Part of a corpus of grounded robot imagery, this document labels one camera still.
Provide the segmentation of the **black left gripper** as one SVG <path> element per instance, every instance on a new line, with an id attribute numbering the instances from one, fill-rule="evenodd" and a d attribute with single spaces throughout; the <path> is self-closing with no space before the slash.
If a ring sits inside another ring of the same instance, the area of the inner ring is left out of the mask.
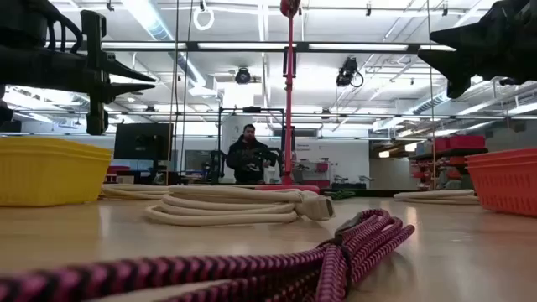
<path id="1" fill-rule="evenodd" d="M 6 85 L 86 93 L 90 97 L 86 131 L 90 135 L 107 130 L 105 103 L 155 88 L 141 83 L 110 84 L 108 73 L 140 81 L 155 79 L 102 51 L 107 30 L 104 16 L 82 10 L 81 23 L 78 28 L 56 10 L 0 10 L 0 125 L 13 119 L 13 110 L 3 102 Z"/>

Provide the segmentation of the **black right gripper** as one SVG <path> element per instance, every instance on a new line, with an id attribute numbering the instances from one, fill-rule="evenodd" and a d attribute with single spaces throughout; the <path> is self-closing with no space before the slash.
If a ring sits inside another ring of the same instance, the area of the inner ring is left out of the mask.
<path id="1" fill-rule="evenodd" d="M 458 98 L 471 78 L 502 86 L 537 81 L 537 0 L 498 0 L 477 22 L 436 30 L 430 39 L 455 51 L 423 49 L 418 57 L 447 80 Z"/>

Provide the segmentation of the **black monitor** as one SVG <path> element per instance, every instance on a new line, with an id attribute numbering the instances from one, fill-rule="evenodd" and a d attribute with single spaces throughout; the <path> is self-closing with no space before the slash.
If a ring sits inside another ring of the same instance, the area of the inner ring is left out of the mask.
<path id="1" fill-rule="evenodd" d="M 129 123 L 117 125 L 115 159 L 169 160 L 173 125 L 164 123 Z"/>

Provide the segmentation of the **shelf with red bins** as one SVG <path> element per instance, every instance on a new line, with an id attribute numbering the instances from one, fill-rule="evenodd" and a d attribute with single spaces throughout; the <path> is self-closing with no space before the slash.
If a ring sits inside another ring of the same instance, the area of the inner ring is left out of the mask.
<path id="1" fill-rule="evenodd" d="M 409 157 L 410 173 L 418 190 L 472 190 L 466 156 L 487 152 L 483 136 L 436 137 L 417 143 Z"/>

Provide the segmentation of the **yellow plastic basket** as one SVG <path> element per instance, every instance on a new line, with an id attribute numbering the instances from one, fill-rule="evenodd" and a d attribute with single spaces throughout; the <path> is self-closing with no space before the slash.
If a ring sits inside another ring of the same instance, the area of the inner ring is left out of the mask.
<path id="1" fill-rule="evenodd" d="M 0 138 L 0 206 L 93 202 L 112 151 L 59 138 Z"/>

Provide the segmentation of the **orange plastic basket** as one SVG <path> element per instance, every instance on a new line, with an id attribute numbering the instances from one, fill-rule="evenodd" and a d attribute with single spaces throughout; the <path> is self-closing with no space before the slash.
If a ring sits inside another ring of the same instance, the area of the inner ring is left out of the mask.
<path id="1" fill-rule="evenodd" d="M 537 217 L 537 148 L 519 148 L 466 157 L 481 206 Z"/>

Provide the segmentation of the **person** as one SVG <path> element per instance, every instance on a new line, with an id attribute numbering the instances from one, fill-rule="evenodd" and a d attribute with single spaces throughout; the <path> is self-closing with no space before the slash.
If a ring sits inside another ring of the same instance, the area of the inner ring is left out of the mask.
<path id="1" fill-rule="evenodd" d="M 264 168 L 269 166 L 266 159 L 260 159 L 257 151 L 268 146 L 259 142 L 252 124 L 244 126 L 242 134 L 227 153 L 226 164 L 233 170 L 237 184 L 258 185 L 264 182 Z"/>

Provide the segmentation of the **red desk lamp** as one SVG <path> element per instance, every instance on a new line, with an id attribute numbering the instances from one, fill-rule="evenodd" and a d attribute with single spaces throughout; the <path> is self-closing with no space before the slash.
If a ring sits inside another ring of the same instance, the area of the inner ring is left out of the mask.
<path id="1" fill-rule="evenodd" d="M 280 166 L 280 170 L 283 172 L 281 176 L 281 184 L 262 184 L 256 185 L 255 190 L 302 190 L 302 191 L 311 191 L 314 193 L 319 193 L 320 189 L 315 185 L 297 185 L 294 183 L 291 169 L 293 167 L 293 137 L 294 137 L 294 128 L 291 126 L 291 107 L 292 107 L 292 90 L 293 90 L 293 71 L 294 71 L 294 46 L 293 46 L 293 18 L 294 15 L 299 11 L 300 0 L 281 0 L 280 9 L 281 13 L 288 19 L 288 42 L 287 45 L 283 48 L 284 51 L 284 71 L 283 76 L 286 79 L 285 82 L 285 91 L 286 91 L 286 108 L 284 110 L 283 126 L 282 126 L 282 138 L 281 143 L 284 147 L 284 157 L 279 157 L 279 159 L 284 159 L 284 164 Z"/>

